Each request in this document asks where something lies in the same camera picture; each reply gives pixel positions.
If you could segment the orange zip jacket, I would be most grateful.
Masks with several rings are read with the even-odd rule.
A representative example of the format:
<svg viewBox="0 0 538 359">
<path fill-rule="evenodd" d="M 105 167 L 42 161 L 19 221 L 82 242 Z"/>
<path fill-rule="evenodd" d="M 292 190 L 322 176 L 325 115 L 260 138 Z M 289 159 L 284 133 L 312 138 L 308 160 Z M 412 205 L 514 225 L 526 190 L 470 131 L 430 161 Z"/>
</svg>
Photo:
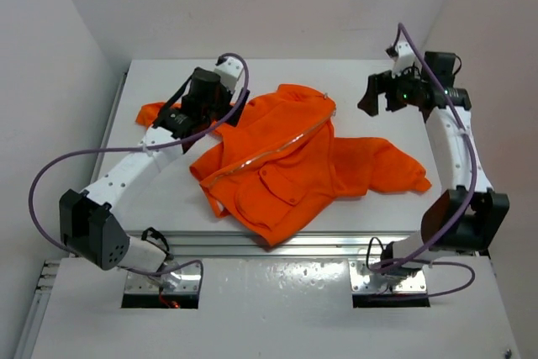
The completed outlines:
<svg viewBox="0 0 538 359">
<path fill-rule="evenodd" d="M 191 166 L 218 218 L 231 215 L 269 246 L 295 235 L 337 198 L 425 193 L 425 168 L 376 137 L 339 138 L 335 102 L 298 84 L 251 99 L 240 122 Z"/>
</svg>

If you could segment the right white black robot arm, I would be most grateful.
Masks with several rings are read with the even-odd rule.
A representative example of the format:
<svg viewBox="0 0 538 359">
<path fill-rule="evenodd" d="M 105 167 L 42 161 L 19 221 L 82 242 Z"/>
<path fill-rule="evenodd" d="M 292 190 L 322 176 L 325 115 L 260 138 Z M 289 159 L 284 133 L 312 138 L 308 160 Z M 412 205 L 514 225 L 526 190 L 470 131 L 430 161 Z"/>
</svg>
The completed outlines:
<svg viewBox="0 0 538 359">
<path fill-rule="evenodd" d="M 357 107 L 376 116 L 378 97 L 384 95 L 389 112 L 418 108 L 443 190 L 424 213 L 419 230 L 389 243 L 375 269 L 382 275 L 406 277 L 443 256 L 486 251 L 509 211 L 509 197 L 494 191 L 479 160 L 470 96 L 454 85 L 461 58 L 428 51 L 425 66 L 417 67 L 406 43 L 386 52 L 393 60 L 392 69 L 368 77 Z"/>
</svg>

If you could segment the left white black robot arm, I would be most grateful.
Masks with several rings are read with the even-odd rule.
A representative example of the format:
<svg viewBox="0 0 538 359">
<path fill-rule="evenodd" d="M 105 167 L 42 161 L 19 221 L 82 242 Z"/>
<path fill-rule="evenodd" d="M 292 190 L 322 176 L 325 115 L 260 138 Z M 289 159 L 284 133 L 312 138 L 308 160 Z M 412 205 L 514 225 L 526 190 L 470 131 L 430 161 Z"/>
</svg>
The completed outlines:
<svg viewBox="0 0 538 359">
<path fill-rule="evenodd" d="M 183 156 L 212 124 L 237 125 L 249 96 L 246 64 L 231 55 L 211 71 L 197 67 L 157 110 L 139 145 L 82 191 L 66 191 L 60 201 L 62 244 L 104 271 L 122 267 L 161 271 L 168 252 L 128 235 L 121 226 L 130 204 L 167 166 Z"/>
</svg>

